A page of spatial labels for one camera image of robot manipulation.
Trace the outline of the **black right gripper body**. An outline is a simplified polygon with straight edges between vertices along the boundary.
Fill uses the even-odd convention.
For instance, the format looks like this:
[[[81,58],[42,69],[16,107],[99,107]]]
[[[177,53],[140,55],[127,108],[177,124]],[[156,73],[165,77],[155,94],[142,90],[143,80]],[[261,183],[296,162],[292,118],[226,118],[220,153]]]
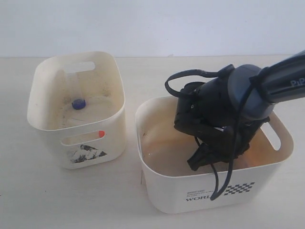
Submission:
[[[237,108],[227,83],[193,82],[173,93],[178,98],[174,128],[194,136],[228,155],[242,155],[250,148],[255,129],[252,122],[237,121]]]

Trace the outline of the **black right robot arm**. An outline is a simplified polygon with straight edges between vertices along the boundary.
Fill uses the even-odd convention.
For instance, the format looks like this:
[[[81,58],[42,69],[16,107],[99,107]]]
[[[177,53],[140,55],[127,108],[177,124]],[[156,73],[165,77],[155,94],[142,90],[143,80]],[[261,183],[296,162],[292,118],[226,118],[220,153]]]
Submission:
[[[228,163],[249,149],[257,130],[269,121],[277,103],[305,95],[305,54],[265,68],[252,64],[228,65],[217,72],[185,70],[173,78],[198,75],[208,82],[191,82],[180,91],[174,127],[201,140],[188,159],[192,170]]]

